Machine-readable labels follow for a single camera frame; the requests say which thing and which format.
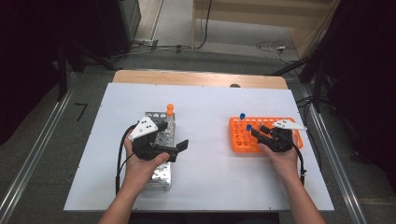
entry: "white board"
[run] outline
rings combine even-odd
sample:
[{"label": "white board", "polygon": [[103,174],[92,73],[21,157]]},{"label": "white board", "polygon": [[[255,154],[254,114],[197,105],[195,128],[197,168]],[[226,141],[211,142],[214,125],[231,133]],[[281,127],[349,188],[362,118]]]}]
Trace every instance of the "white board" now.
[{"label": "white board", "polygon": [[[142,192],[134,210],[290,209],[271,162],[262,154],[232,151],[228,122],[243,112],[247,117],[290,117],[302,124],[291,91],[111,83],[64,210],[108,208],[115,197],[117,157],[124,131],[145,112],[166,111],[167,104],[175,106],[175,143],[189,139],[189,148],[173,163],[171,189]],[[307,134],[300,131],[300,135],[307,170],[305,188],[319,210],[333,210]]]}]

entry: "human hand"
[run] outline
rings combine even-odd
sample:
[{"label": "human hand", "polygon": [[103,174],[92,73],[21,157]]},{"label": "human hand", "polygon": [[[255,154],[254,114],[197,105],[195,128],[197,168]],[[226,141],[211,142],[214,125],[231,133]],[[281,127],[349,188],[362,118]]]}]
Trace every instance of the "human hand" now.
[{"label": "human hand", "polygon": [[[124,139],[124,147],[126,158],[132,155],[133,145],[132,141],[126,137]],[[149,182],[154,174],[155,169],[169,159],[169,154],[162,153],[151,161],[139,160],[136,155],[133,155],[127,162],[125,167],[125,177],[121,188],[127,188],[135,193],[140,193],[142,189]]]},{"label": "human hand", "polygon": [[[292,136],[294,145],[297,146],[297,136]],[[259,148],[271,159],[276,173],[283,181],[298,177],[297,171],[297,152],[292,148],[286,152],[274,152],[267,145],[260,143]]]}]

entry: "metal rail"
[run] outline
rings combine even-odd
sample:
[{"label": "metal rail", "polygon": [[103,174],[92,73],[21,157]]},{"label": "metal rail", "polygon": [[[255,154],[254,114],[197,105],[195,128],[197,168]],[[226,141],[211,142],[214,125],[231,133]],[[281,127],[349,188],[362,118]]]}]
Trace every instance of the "metal rail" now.
[{"label": "metal rail", "polygon": [[[310,96],[311,92],[306,86],[302,86],[304,97]],[[359,199],[355,194],[355,190],[350,183],[347,173],[344,169],[343,164],[338,158],[337,152],[332,144],[329,132],[326,129],[321,114],[315,111],[315,108],[310,107],[310,114],[314,120],[315,126],[318,130],[320,140],[324,146],[327,157],[329,158],[332,171],[334,172],[335,179],[337,180],[338,186],[340,187],[341,193],[343,194],[346,207],[349,214],[355,224],[368,223],[359,203]]]},{"label": "metal rail", "polygon": [[33,171],[35,170],[35,167],[37,166],[53,131],[58,124],[58,121],[62,116],[64,109],[67,106],[70,96],[75,89],[75,84],[78,82],[78,78],[79,76],[76,73],[72,73],[70,75],[70,78],[68,80],[69,90],[65,94],[62,101],[58,102],[55,105],[49,116],[49,119],[47,120],[43,130],[41,131],[41,134],[35,141],[35,144],[32,147],[32,150],[29,153],[28,157],[26,158],[22,168],[18,172],[11,185],[8,187],[7,193],[3,198],[0,206],[0,224],[6,224],[10,219],[18,200],[22,196],[23,191],[26,188]]}]

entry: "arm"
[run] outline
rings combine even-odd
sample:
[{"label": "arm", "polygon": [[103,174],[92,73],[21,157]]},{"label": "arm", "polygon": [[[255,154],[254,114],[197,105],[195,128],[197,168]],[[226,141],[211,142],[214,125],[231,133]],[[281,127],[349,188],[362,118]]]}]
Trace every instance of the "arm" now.
[{"label": "arm", "polygon": [[[126,158],[132,154],[132,142],[124,140]],[[158,155],[152,161],[141,161],[133,155],[125,167],[125,178],[114,201],[107,208],[99,223],[128,223],[134,201],[149,182],[154,170],[169,159],[167,153]]]},{"label": "arm", "polygon": [[297,172],[297,153],[294,149],[275,153],[268,146],[259,144],[264,154],[271,159],[289,197],[291,213],[295,223],[326,223],[306,192]]}]

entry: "white bracket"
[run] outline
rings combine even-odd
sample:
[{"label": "white bracket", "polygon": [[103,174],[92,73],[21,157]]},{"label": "white bracket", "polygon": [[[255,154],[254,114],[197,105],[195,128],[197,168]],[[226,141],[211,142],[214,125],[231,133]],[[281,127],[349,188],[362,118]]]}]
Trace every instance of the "white bracket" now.
[{"label": "white bracket", "polygon": [[290,119],[280,119],[273,123],[274,127],[281,128],[281,129],[288,129],[288,130],[304,130],[306,131],[307,128],[300,124],[296,124]]},{"label": "white bracket", "polygon": [[131,132],[129,139],[134,140],[148,133],[154,133],[157,130],[157,125],[155,125],[151,118],[145,116],[139,121],[134,130]]}]

